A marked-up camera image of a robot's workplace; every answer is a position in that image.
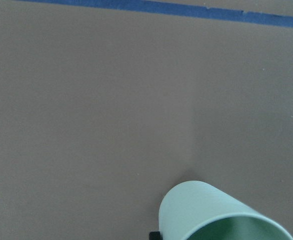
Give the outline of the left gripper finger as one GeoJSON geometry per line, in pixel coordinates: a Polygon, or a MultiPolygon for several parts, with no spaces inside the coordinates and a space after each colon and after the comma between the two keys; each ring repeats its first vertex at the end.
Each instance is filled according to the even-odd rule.
{"type": "Polygon", "coordinates": [[[149,240],[162,240],[162,235],[159,231],[151,231],[149,233],[149,240]]]}

